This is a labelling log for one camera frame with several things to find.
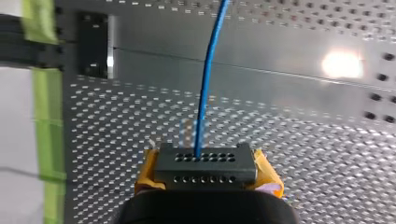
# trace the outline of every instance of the black bracket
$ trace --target black bracket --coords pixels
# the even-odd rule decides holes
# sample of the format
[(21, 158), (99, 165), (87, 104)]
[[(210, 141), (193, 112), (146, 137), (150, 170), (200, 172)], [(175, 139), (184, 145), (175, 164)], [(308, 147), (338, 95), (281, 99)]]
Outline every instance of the black bracket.
[(257, 169), (248, 144), (203, 148), (200, 158), (192, 148), (162, 144), (154, 179), (167, 189), (243, 189), (256, 181)]
[(76, 26), (79, 73), (88, 77), (107, 78), (107, 14), (81, 11)]

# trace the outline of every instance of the wire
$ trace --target wire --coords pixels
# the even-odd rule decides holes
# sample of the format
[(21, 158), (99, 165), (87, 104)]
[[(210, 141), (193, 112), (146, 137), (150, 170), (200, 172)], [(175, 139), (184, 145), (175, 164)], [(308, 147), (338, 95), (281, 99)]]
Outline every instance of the wire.
[(219, 40), (219, 33), (221, 30), (221, 26), (224, 22), (225, 14), (227, 12), (229, 0), (222, 0), (218, 16), (216, 17), (215, 25), (212, 30), (212, 35), (210, 36), (209, 45), (207, 46), (206, 57), (205, 57), (205, 67), (204, 67), (204, 75), (202, 77), (202, 87), (201, 87), (201, 95), (199, 98), (199, 107), (198, 107), (198, 119), (196, 124), (195, 131), (195, 145), (194, 145), (194, 156), (199, 158), (201, 156), (201, 148), (203, 142), (203, 133), (204, 133), (204, 121), (205, 121), (205, 108), (207, 101), (207, 93), (209, 91), (209, 81), (210, 81), (210, 71), (212, 69), (212, 61), (215, 55), (216, 45)]

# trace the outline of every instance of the hole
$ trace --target hole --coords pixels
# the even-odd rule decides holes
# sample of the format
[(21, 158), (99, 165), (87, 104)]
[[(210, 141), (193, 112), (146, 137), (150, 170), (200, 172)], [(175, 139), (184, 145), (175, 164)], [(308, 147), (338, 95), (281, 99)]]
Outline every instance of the hole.
[(338, 26), (338, 21), (332, 21), (332, 26), (334, 27)]
[(64, 48), (62, 48), (61, 46), (56, 47), (56, 52), (59, 54), (63, 54), (64, 53)]
[(236, 181), (235, 176), (231, 176), (230, 179), (228, 180), (228, 182), (230, 183), (234, 183)]
[(210, 176), (210, 183), (216, 183), (218, 179), (215, 176)]
[(198, 183), (198, 181), (199, 181), (199, 178), (196, 177), (196, 176), (193, 176), (193, 177), (191, 178), (191, 182), (192, 182), (193, 184)]
[(378, 76), (376, 77), (378, 80), (380, 81), (386, 81), (388, 80), (388, 76), (384, 75), (384, 74), (378, 74)]
[(387, 60), (387, 61), (393, 61), (393, 60), (395, 59), (395, 56), (394, 56), (393, 54), (390, 54), (390, 53), (385, 53), (385, 54), (383, 55), (383, 58), (384, 58), (385, 60)]
[(63, 72), (63, 71), (64, 71), (64, 66), (63, 66), (63, 65), (59, 65), (59, 66), (58, 66), (58, 70), (61, 71), (61, 72)]
[(56, 27), (56, 34), (61, 35), (64, 32), (64, 30), (61, 27)]
[(372, 93), (370, 95), (370, 99), (374, 100), (374, 101), (380, 101), (382, 99), (382, 97), (378, 94)]
[(364, 117), (367, 119), (375, 119), (376, 115), (371, 112), (364, 112)]
[(58, 15), (63, 14), (64, 13), (64, 9), (61, 8), (61, 7), (56, 7), (55, 8), (55, 13), (58, 14)]
[(219, 178), (219, 182), (220, 182), (220, 183), (225, 183), (225, 182), (227, 182), (227, 178), (226, 178), (225, 176), (221, 176), (221, 177)]
[(208, 179), (207, 176), (202, 176), (201, 177), (201, 183), (203, 183), (203, 184), (207, 183), (207, 179)]
[(184, 183), (189, 183), (190, 182), (190, 178), (188, 176), (183, 176), (183, 182)]
[(393, 102), (394, 104), (396, 104), (396, 96), (390, 97), (390, 101)]
[(386, 115), (384, 117), (384, 121), (388, 122), (388, 123), (394, 123), (395, 122), (395, 118), (389, 115)]
[(175, 183), (180, 182), (180, 180), (181, 180), (181, 177), (180, 177), (180, 176), (175, 176), (175, 177), (174, 177), (174, 182), (175, 182)]

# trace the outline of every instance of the perforated metal panel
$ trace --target perforated metal panel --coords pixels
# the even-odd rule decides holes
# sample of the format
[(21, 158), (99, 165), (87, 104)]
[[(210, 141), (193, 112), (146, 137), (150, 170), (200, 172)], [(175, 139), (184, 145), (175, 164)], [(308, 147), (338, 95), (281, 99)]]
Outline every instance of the perforated metal panel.
[[(393, 1), (233, 1), (213, 67), (205, 143), (261, 147), (302, 223), (394, 223)], [(149, 139), (191, 147), (219, 1), (57, 1), (65, 44), (66, 223), (111, 223)], [(76, 11), (113, 16), (114, 80), (76, 77)], [(332, 52), (361, 77), (332, 77)]]
[[(191, 92), (79, 77), (66, 112), (76, 223), (110, 223), (133, 196), (149, 139), (191, 145)], [(206, 145), (261, 147), (285, 181), (302, 223), (396, 221), (396, 135), (298, 119), (264, 104), (212, 97)]]

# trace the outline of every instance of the orange part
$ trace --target orange part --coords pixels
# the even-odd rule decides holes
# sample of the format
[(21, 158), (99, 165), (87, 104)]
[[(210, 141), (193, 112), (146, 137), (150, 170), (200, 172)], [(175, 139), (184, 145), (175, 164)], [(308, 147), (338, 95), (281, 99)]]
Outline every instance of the orange part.
[(257, 166), (256, 183), (247, 186), (247, 189), (256, 189), (264, 184), (278, 184), (280, 186), (280, 190), (275, 190), (274, 194), (277, 198), (282, 198), (285, 186), (261, 150), (256, 150), (254, 152), (254, 162)]

